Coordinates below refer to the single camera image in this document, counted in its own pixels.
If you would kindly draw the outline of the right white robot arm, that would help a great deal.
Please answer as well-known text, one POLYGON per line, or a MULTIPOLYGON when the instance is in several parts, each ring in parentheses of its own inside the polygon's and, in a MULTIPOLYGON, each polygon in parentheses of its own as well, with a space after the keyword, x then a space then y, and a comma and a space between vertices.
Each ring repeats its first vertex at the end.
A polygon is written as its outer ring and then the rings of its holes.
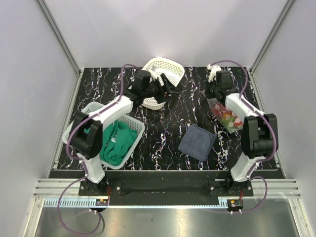
POLYGON ((242 153, 225 178, 224 190, 228 195, 240 194, 250 186, 250 176, 259 163, 274 158, 278 149, 277 117, 255 108, 246 98, 233 89, 229 71, 211 66, 206 81, 205 96, 210 102, 217 100, 231 110, 243 123, 242 153))

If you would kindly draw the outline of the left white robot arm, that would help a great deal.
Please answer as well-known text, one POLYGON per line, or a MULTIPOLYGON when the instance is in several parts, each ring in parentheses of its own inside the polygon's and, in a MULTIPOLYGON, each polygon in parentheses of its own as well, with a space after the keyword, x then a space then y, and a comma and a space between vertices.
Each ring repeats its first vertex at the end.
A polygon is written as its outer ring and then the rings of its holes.
POLYGON ((183 67, 178 71, 138 69, 126 91, 121 92, 114 101, 88 114, 80 112, 67 127, 62 141, 67 149, 72 148, 77 153, 76 159, 83 163, 85 179, 90 181, 89 189, 95 195, 102 195, 107 188, 99 156, 104 148, 103 132, 115 125, 120 117, 142 105, 146 98, 154 97, 158 103, 163 104, 166 96, 177 93, 176 87, 184 72, 183 67))

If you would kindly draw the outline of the clear zip top bag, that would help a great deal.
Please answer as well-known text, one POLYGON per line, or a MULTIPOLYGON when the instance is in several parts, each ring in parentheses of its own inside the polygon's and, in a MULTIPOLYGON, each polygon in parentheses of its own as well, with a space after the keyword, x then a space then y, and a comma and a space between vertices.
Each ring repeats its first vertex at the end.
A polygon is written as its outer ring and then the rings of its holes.
POLYGON ((215 118, 229 133, 242 130, 243 122, 232 110, 223 106, 216 99, 207 99, 207 102, 215 118))

